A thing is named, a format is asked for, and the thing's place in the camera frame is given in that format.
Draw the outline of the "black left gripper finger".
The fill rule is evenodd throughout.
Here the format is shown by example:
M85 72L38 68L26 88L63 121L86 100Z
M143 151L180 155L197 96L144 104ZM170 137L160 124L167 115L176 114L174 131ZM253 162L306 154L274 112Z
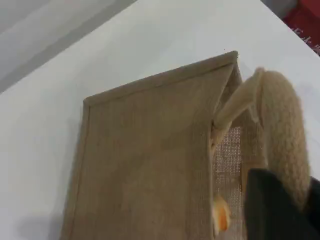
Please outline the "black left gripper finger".
M246 232L249 240L318 240L320 222L306 222L276 176L253 168L246 184Z
M310 179L308 197L303 209L304 221L307 223L320 222L320 181L313 176Z

